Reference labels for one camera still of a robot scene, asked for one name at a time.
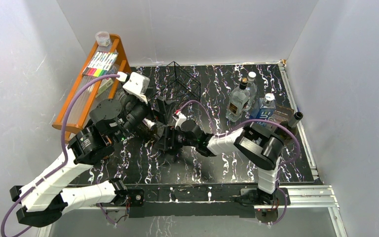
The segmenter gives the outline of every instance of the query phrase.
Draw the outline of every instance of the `small plastic container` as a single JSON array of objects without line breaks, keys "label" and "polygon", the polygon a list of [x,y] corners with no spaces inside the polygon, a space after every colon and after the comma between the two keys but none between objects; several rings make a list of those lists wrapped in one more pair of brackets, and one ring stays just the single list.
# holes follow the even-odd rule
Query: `small plastic container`
[{"label": "small plastic container", "polygon": [[99,46],[108,47],[111,45],[110,33],[106,31],[100,31],[95,34],[95,39]]}]

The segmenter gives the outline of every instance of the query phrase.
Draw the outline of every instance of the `floor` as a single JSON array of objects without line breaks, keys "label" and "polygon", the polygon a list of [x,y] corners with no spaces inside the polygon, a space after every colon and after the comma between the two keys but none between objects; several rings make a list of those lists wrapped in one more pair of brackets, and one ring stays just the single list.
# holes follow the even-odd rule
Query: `floor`
[{"label": "floor", "polygon": [[[226,117],[226,106],[232,89],[248,72],[257,73],[259,96],[272,92],[278,105],[290,107],[290,101],[277,64],[256,65],[208,65],[185,66],[201,82],[201,103],[207,107],[214,120],[217,132],[234,127]],[[160,67],[138,67],[133,71],[155,80]],[[208,118],[198,108],[189,106],[183,111],[189,118],[209,131]],[[116,145],[116,152],[89,172],[81,174],[73,184],[95,184],[97,179],[120,177],[125,184],[209,184],[209,183],[252,183],[257,179],[256,167],[239,152],[226,153],[217,157],[203,157],[195,149],[184,148],[176,156],[164,154],[152,148],[153,141],[144,142],[137,136],[129,136],[123,144]],[[294,155],[294,147],[283,152],[283,159]],[[302,146],[300,159],[282,167],[282,182],[313,182],[313,176]]]},{"label": "floor", "polygon": [[336,237],[327,208],[288,208],[272,226],[237,216],[156,216],[129,218],[107,226],[100,210],[77,210],[52,225],[50,237]]}]

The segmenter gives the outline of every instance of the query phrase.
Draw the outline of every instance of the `glass bottle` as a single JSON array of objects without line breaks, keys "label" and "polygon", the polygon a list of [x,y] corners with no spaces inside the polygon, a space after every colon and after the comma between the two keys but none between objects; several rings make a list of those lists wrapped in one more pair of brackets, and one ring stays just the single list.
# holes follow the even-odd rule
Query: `glass bottle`
[{"label": "glass bottle", "polygon": [[249,91],[246,90],[248,84],[247,78],[242,78],[239,87],[235,88],[229,99],[227,106],[226,118],[232,122],[236,122],[242,116],[243,109],[249,101]]},{"label": "glass bottle", "polygon": [[256,86],[256,73],[249,72],[248,73],[248,85],[246,86],[246,90],[249,91],[249,101],[246,105],[245,111],[251,109],[253,103],[255,102],[256,95],[258,93],[258,87]]},{"label": "glass bottle", "polygon": [[275,109],[275,96],[272,93],[268,93],[264,98],[260,98],[258,103],[255,104],[250,118],[268,120],[272,113],[274,113]]}]

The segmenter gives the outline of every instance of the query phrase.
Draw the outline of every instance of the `bottle label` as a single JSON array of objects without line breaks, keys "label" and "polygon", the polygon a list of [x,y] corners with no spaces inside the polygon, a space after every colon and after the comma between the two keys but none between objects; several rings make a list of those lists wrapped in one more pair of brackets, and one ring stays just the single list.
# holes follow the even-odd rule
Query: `bottle label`
[{"label": "bottle label", "polygon": [[267,120],[270,116],[271,116],[271,112],[262,111],[259,118]]},{"label": "bottle label", "polygon": [[234,104],[232,104],[232,103],[230,103],[229,104],[229,110],[230,110],[230,112],[236,114],[237,113],[237,106],[234,105]]}]

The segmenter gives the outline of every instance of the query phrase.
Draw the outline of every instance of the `tabletop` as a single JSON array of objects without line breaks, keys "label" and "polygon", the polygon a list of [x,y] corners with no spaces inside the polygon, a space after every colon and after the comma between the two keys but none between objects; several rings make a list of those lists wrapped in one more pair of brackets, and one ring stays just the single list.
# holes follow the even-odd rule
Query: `tabletop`
[{"label": "tabletop", "polygon": [[[136,67],[132,70],[158,80],[160,67]],[[213,129],[223,133],[249,118],[249,113],[245,113],[236,123],[226,119],[230,92],[249,72],[257,74],[259,96],[272,92],[277,105],[291,107],[277,64],[202,65],[184,66],[184,69],[201,82],[201,103],[207,108],[214,127],[209,127],[208,117],[198,105],[188,106],[183,113],[206,132]],[[97,180],[114,177],[121,178],[125,184],[252,183],[258,178],[256,166],[240,152],[203,157],[194,148],[184,147],[176,155],[169,155],[154,149],[153,144],[154,141],[145,142],[136,135],[130,135],[122,144],[115,145],[115,152],[109,159],[82,173],[72,184],[95,184]],[[313,182],[302,143],[301,147],[300,158],[281,167],[282,182]],[[293,145],[285,147],[282,159],[287,160],[295,152]]]}]

